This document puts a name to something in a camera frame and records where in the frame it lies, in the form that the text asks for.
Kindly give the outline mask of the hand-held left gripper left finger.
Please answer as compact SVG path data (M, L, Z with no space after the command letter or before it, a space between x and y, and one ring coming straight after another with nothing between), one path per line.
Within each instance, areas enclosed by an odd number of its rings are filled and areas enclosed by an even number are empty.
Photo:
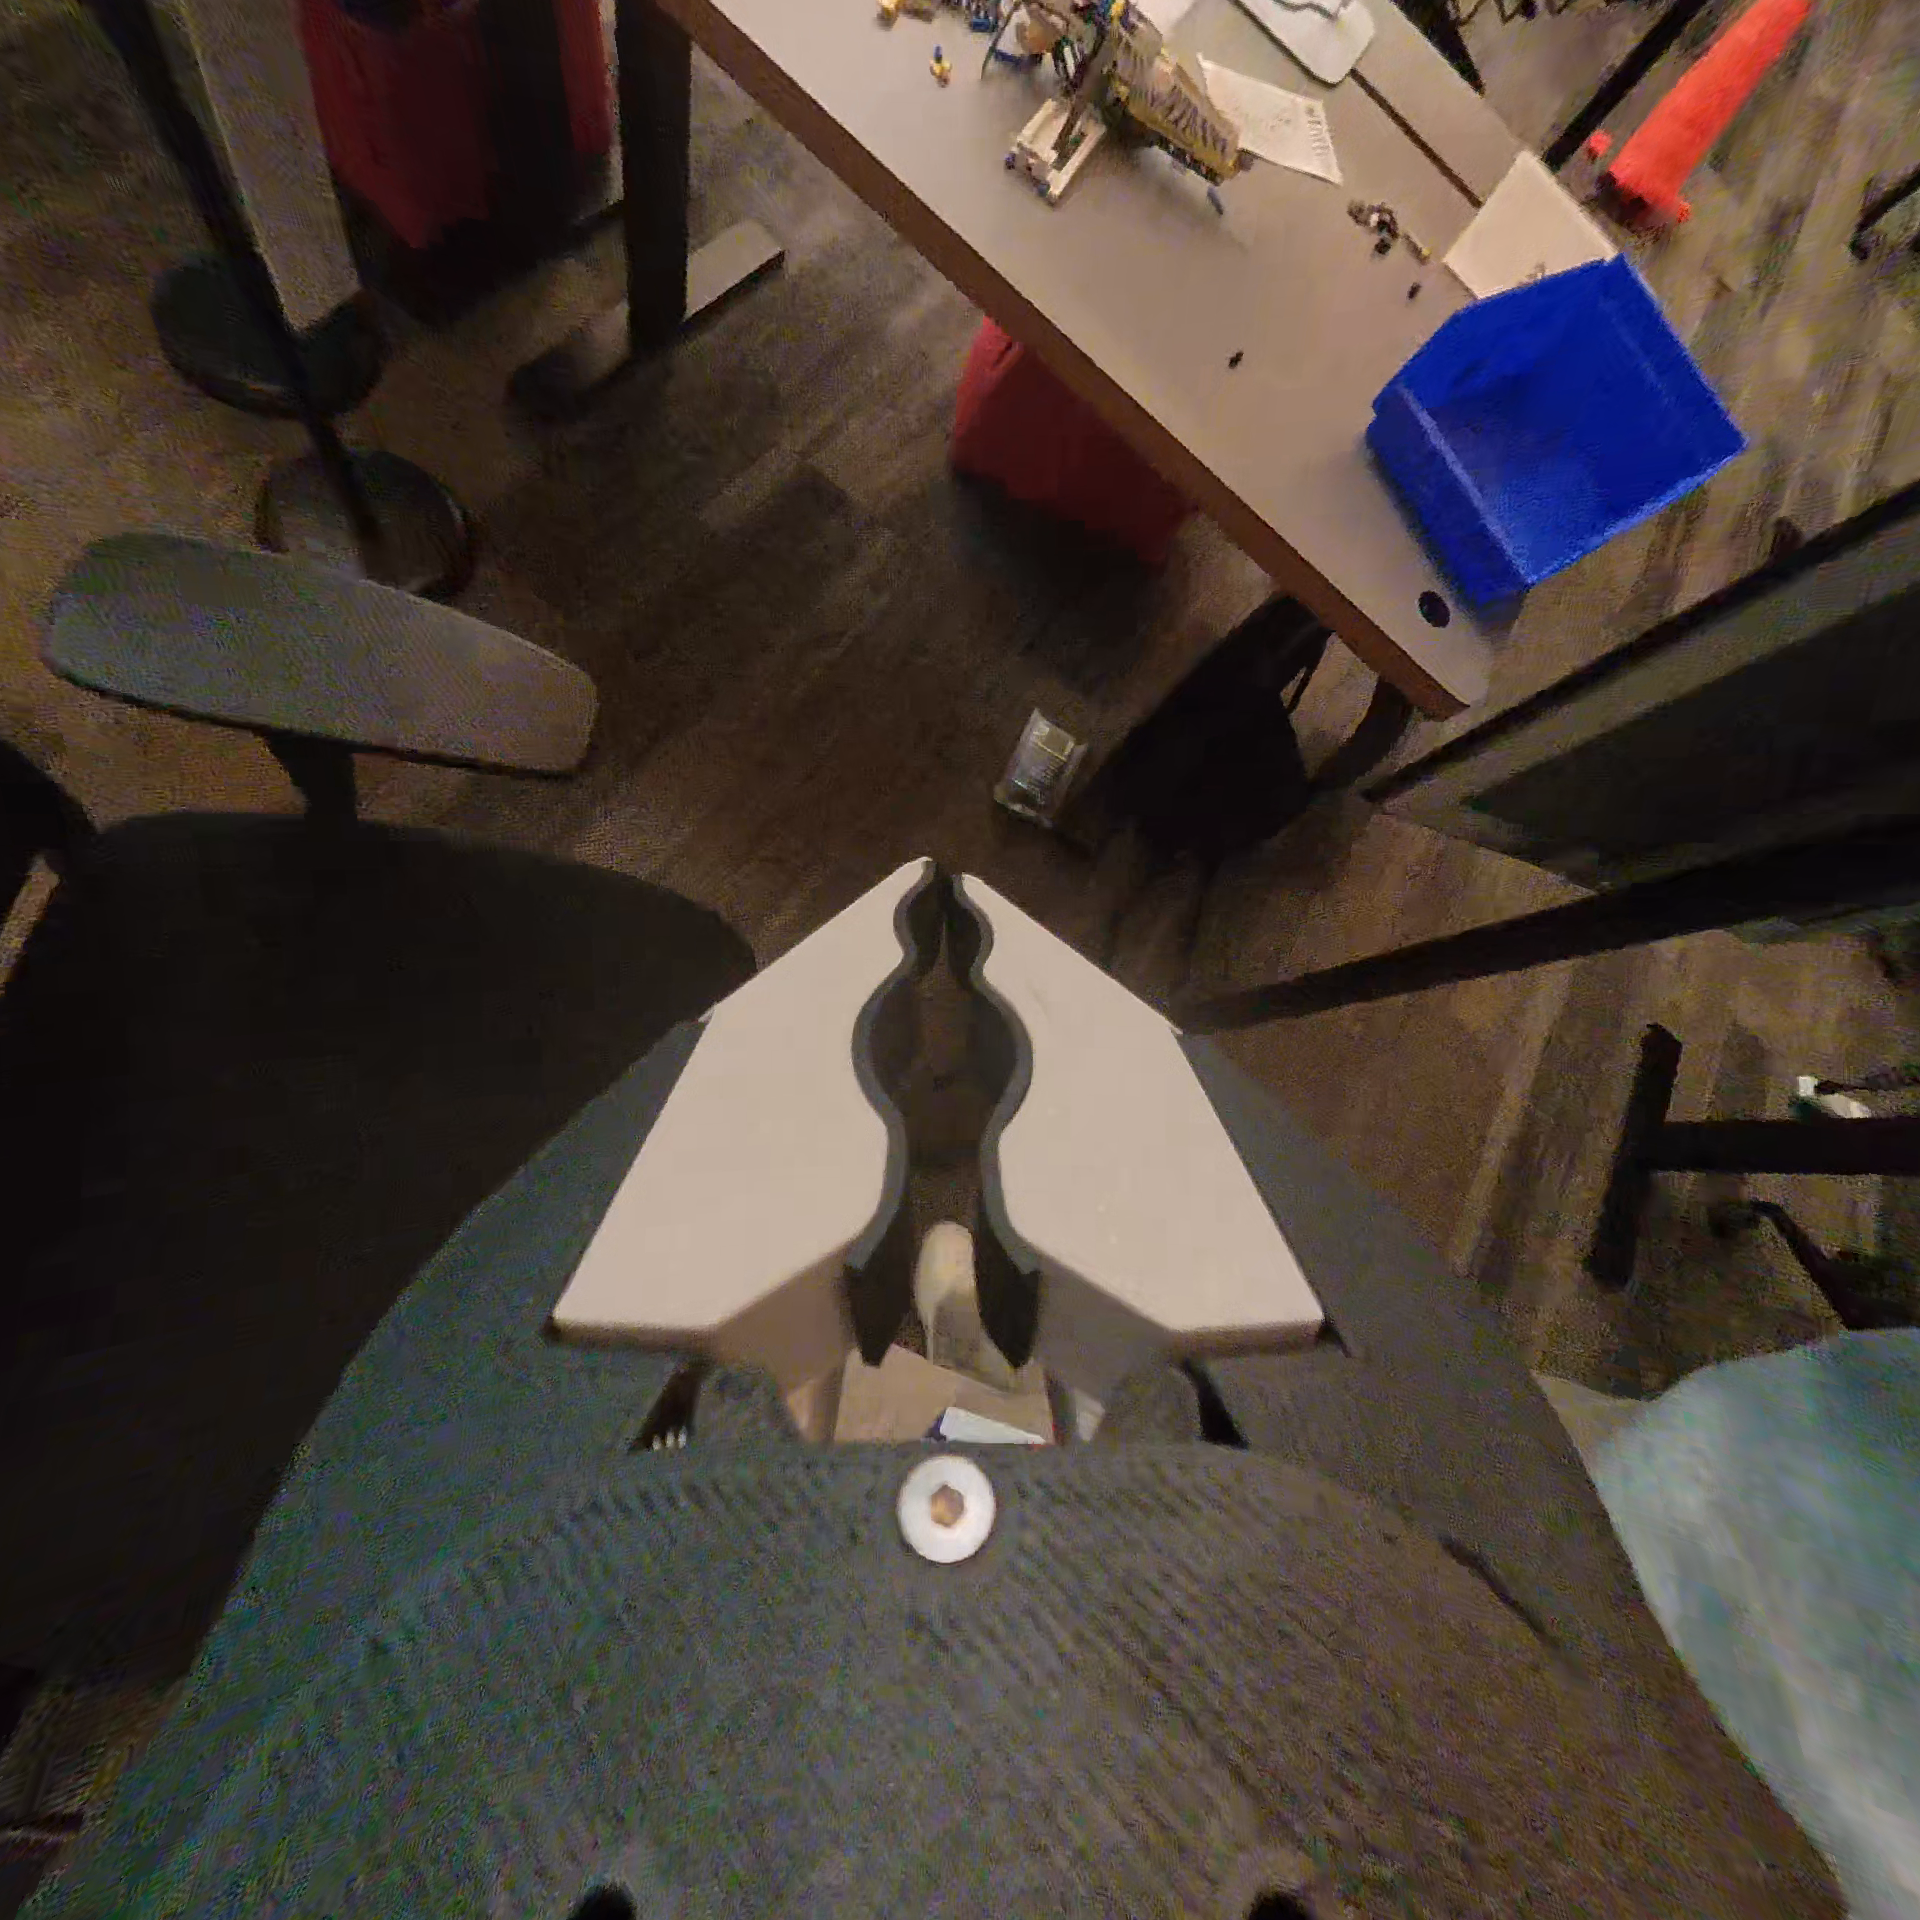
M936 949L912 858L719 998L553 1312L586 1347L835 1378L905 1200L879 1031Z

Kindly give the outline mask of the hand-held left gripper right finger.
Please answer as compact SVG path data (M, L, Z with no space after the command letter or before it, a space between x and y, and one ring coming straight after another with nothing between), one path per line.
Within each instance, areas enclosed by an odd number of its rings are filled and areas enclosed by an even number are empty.
M989 1333L1071 1397L1328 1328L1177 1024L975 875L951 880L969 994Z

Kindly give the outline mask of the zebra striped lego helicopter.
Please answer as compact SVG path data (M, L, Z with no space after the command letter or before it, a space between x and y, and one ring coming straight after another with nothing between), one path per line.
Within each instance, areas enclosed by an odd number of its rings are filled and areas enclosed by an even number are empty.
M1163 152L1201 181L1213 213L1241 168L1241 135L1197 71L1177 60L1154 20L1126 3L1001 5L984 66L1046 64L1056 93L1032 111L1001 159L1059 204L1104 141Z

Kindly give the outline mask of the clear plastic packet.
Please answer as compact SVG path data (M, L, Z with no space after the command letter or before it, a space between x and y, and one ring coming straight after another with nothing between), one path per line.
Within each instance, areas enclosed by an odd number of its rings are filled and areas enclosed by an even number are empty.
M991 800L1030 826L1051 826L1078 778L1088 743L1032 709L998 779Z

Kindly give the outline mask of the black swivel office chair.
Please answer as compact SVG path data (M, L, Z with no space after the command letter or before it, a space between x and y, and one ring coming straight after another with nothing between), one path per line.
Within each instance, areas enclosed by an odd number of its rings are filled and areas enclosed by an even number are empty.
M200 536L86 544L38 655L256 739L302 800L98 826L3 740L3 1868L31 1739L199 1640L296 1438L446 1237L752 949L647 880L368 823L357 755L566 778L597 695L431 598Z

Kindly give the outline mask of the black bag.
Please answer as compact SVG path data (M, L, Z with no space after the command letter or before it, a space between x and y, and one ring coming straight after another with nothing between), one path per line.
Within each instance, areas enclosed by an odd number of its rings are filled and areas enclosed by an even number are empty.
M1293 712L1328 642L1295 598L1261 602L1101 762L1075 826L1210 869L1273 839L1311 800Z

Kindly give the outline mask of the black round floor base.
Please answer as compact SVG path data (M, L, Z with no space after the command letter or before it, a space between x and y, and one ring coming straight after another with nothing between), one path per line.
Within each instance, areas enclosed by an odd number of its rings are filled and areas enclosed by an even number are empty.
M439 603L457 598L474 557L473 523L458 499L433 472L383 448L349 448L347 467L376 528L373 562L362 557L323 462L311 451L267 469L256 495L256 541L327 573Z
M150 290L150 323L161 359L193 390L248 416L296 416L277 347L217 256L191 256L163 269ZM295 346L327 419L357 408L389 359L379 324L358 299L336 306Z

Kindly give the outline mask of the red box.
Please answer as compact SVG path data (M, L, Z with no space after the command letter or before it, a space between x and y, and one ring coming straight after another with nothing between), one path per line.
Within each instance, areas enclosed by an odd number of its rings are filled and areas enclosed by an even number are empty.
M951 467L1048 520L1163 570L1192 506L1114 428L993 319L958 380Z

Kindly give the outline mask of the black metal rack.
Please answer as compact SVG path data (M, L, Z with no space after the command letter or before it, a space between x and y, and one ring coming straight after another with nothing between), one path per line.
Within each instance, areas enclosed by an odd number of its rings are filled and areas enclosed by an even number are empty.
M1215 1035L1707 931L1909 918L1914 774L1905 484L1370 788L1570 901L1192 996L1174 1021Z

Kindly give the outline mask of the blue plastic bin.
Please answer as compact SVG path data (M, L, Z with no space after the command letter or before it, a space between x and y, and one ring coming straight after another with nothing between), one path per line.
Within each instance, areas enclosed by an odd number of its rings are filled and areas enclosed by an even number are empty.
M1626 256L1455 310L1384 382L1363 444L1475 612L1511 608L1745 451Z

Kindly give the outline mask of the black desk leg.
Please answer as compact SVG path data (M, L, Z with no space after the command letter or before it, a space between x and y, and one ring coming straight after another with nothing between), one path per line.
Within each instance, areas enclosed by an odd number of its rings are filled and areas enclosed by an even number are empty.
M688 242L690 39L655 3L613 14L626 294L511 374L510 399L534 421L581 414L784 266L755 222Z

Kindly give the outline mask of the white paper sheet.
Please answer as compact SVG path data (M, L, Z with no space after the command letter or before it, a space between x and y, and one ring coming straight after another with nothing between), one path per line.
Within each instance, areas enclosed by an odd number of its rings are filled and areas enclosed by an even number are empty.
M1443 253L1443 269L1471 299L1485 299L1616 253L1611 234L1521 151Z

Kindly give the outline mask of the red fabric bin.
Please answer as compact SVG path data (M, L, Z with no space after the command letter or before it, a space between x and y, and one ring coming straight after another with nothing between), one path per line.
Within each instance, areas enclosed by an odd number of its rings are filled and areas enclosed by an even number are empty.
M397 250L539 237L613 151L605 5L298 3L328 172Z

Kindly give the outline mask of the silver laptop stand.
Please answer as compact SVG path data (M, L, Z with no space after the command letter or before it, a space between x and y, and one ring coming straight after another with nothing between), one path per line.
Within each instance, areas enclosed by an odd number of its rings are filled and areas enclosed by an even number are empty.
M1376 37L1363 3L1237 3L1321 86L1344 83Z

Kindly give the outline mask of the orange red cone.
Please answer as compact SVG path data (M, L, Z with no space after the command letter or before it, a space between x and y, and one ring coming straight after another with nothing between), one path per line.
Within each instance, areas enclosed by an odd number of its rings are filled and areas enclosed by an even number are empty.
M1613 146L1592 132L1598 191L1638 224L1683 224L1687 186L1738 116L1763 76L1805 28L1810 3L1752 3L1725 22L1632 136Z

